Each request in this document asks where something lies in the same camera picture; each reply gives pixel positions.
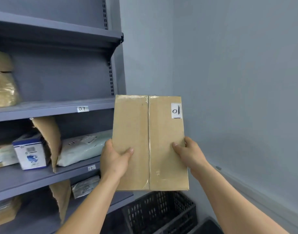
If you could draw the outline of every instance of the hand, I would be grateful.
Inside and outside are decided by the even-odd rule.
[[[134,149],[129,148],[124,154],[121,155],[112,147],[112,139],[107,140],[100,157],[101,175],[113,175],[120,180],[128,169],[128,161],[133,153]]]
[[[173,149],[180,156],[184,164],[190,168],[191,174],[198,179],[197,172],[209,165],[203,152],[196,142],[185,136],[186,147],[182,147],[175,142],[172,143]]]

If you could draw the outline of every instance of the shelf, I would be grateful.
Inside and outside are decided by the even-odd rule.
[[[84,47],[106,52],[110,60],[123,33],[0,12],[0,37],[48,45]]]
[[[57,173],[53,173],[51,165],[30,171],[23,171],[19,164],[0,168],[0,200],[87,173],[90,165],[95,164],[99,169],[99,160],[100,156],[97,156],[67,167],[57,167]]]
[[[67,102],[28,102],[0,108],[0,121],[31,117],[51,116],[77,112],[77,106],[89,106],[89,110],[114,108],[115,98],[98,98]]]
[[[82,203],[85,197],[78,199],[70,198],[66,220]],[[134,201],[132,192],[116,192],[108,210],[112,212]],[[29,204],[23,206],[16,218],[0,226],[0,234],[51,234],[60,227],[58,206],[51,197],[51,193],[43,193],[35,197]]]

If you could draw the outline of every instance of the forearm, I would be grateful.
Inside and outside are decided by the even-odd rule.
[[[119,178],[105,174],[57,234],[99,233]]]
[[[212,166],[200,167],[196,173],[225,234],[287,233],[245,199]]]

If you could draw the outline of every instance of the barcode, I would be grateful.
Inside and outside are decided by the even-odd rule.
[[[35,152],[35,148],[34,148],[34,147],[28,147],[28,148],[27,148],[27,152],[28,152],[28,153]]]

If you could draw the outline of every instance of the shelf label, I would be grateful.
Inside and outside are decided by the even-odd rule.
[[[172,118],[183,118],[183,113],[181,109],[180,103],[171,103],[170,104],[172,110]]]
[[[95,170],[96,169],[96,165],[94,164],[94,165],[88,166],[87,169],[89,171]]]
[[[78,112],[89,112],[89,106],[78,106],[76,109]]]

